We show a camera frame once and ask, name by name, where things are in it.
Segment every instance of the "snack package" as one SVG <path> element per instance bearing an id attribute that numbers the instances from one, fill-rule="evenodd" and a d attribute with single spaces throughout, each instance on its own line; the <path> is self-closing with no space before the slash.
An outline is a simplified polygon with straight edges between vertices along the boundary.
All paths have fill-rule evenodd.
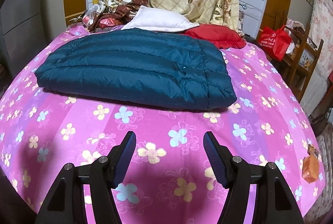
<path id="1" fill-rule="evenodd" d="M 83 16 L 82 22 L 87 26 L 91 26 L 94 22 L 94 17 L 95 15 L 99 12 L 100 10 L 100 5 L 94 4 Z"/>
<path id="2" fill-rule="evenodd" d="M 319 177 L 319 152 L 314 146 L 309 144 L 308 154 L 309 156 L 303 159 L 302 177 L 310 184 L 317 181 Z"/>

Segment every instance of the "metal screw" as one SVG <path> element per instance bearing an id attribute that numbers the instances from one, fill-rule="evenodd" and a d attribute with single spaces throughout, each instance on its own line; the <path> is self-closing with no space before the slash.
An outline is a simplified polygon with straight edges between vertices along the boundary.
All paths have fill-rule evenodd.
<path id="1" fill-rule="evenodd" d="M 232 160 L 234 161 L 234 162 L 236 162 L 236 163 L 240 163 L 240 162 L 242 162 L 242 159 L 239 157 L 239 156 L 234 156 L 233 158 L 232 158 Z"/>
<path id="2" fill-rule="evenodd" d="M 268 167 L 271 169 L 276 169 L 276 164 L 273 162 L 268 162 Z"/>
<path id="3" fill-rule="evenodd" d="M 72 167 L 73 167 L 73 165 L 71 163 L 67 163 L 64 165 L 65 170 L 70 170 Z"/>
<path id="4" fill-rule="evenodd" d="M 108 160 L 108 158 L 107 158 L 106 156 L 101 156 L 101 157 L 98 159 L 98 162 L 100 162 L 100 163 L 105 163 L 107 160 Z"/>

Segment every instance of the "gray cabinet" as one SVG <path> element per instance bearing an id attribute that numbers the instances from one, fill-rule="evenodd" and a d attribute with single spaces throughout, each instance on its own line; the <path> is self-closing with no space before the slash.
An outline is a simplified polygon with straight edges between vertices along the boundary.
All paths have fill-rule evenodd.
<path id="1" fill-rule="evenodd" d="M 14 78 L 47 45 L 40 0 L 5 0 L 0 19 L 0 63 Z"/>

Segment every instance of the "folded clothes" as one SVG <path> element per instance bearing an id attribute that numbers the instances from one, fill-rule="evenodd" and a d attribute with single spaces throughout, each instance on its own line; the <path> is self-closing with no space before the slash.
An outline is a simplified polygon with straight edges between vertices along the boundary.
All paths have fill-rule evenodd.
<path id="1" fill-rule="evenodd" d="M 51 91 L 166 108 L 224 108 L 237 99 L 215 46 L 141 29 L 72 40 L 35 75 L 38 86 Z"/>

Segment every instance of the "pink fabric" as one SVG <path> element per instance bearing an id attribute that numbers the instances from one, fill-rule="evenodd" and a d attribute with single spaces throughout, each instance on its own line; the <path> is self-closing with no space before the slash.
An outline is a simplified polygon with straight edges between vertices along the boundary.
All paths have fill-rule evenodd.
<path id="1" fill-rule="evenodd" d="M 129 130 L 137 135 L 137 149 L 124 182 L 113 191 L 124 224 L 217 223 L 227 190 L 216 182 L 204 152 L 206 131 L 249 163 L 275 162 L 302 214 L 310 209 L 325 185 L 323 164 L 312 184 L 302 179 L 301 167 L 308 144 L 318 144 L 297 100 L 259 48 L 247 44 L 223 50 L 238 97 L 227 110 L 162 111 L 39 88 L 33 72 L 49 52 L 88 34 L 81 26 L 62 33 L 21 71 L 0 101 L 1 167 L 36 212 L 65 163 L 92 163 Z M 92 224 L 89 187 L 84 189 Z M 244 223 L 252 220 L 255 187 L 250 191 Z"/>

